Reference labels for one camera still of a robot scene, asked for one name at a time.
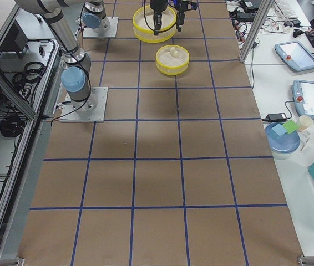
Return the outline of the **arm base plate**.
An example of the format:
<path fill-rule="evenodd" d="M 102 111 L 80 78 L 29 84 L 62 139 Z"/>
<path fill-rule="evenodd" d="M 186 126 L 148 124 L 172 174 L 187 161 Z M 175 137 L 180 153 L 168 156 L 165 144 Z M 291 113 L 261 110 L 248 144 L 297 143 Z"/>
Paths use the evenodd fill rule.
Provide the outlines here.
<path fill-rule="evenodd" d="M 85 16 L 83 37 L 88 39 L 115 38 L 118 27 L 118 17 L 105 17 L 99 19 L 95 16 Z"/>
<path fill-rule="evenodd" d="M 60 122 L 103 122 L 108 98 L 108 87 L 92 87 L 88 101 L 83 103 L 71 102 L 66 93 L 65 101 L 69 104 L 62 108 Z"/>

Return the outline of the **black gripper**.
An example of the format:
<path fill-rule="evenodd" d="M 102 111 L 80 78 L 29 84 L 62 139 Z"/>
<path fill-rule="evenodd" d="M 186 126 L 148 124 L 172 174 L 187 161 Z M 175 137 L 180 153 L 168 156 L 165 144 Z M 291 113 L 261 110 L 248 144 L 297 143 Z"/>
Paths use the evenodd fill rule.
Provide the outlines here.
<path fill-rule="evenodd" d="M 154 35 L 159 35 L 162 26 L 162 13 L 158 11 L 165 11 L 168 6 L 168 0 L 151 0 L 150 8 L 154 11 Z M 185 20 L 185 10 L 179 9 L 176 15 L 176 30 L 181 32 Z"/>

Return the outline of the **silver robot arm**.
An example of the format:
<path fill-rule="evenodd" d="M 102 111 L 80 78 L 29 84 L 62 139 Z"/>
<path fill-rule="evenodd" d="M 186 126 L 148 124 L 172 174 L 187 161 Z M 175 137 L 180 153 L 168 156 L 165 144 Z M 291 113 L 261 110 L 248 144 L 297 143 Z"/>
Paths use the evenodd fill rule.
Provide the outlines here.
<path fill-rule="evenodd" d="M 162 12 L 166 10 L 167 1 L 150 1 L 150 8 L 153 11 L 153 26 L 147 24 L 154 35 L 159 35 L 162 27 Z M 82 13 L 79 17 L 80 28 L 90 28 L 97 33 L 104 33 L 110 28 L 103 1 L 85 2 Z"/>
<path fill-rule="evenodd" d="M 21 9 L 31 14 L 39 14 L 42 16 L 60 45 L 60 49 L 64 54 L 65 63 L 69 67 L 79 66 L 82 71 L 85 72 L 85 75 L 89 75 L 90 60 L 86 59 L 86 52 L 79 46 L 78 41 L 69 29 L 68 22 L 62 13 L 63 8 L 78 3 L 83 4 L 83 13 L 80 16 L 80 20 L 84 22 L 84 25 L 91 29 L 99 28 L 100 24 L 104 22 L 106 18 L 103 1 L 16 1 L 16 4 Z M 149 7 L 153 12 L 153 25 L 149 25 L 148 28 L 155 36 L 167 32 L 173 27 L 181 31 L 188 4 L 188 1 L 173 1 L 173 4 L 170 4 L 169 1 L 150 1 Z M 163 12 L 168 6 L 175 9 L 176 21 L 174 24 L 167 27 L 163 24 Z"/>

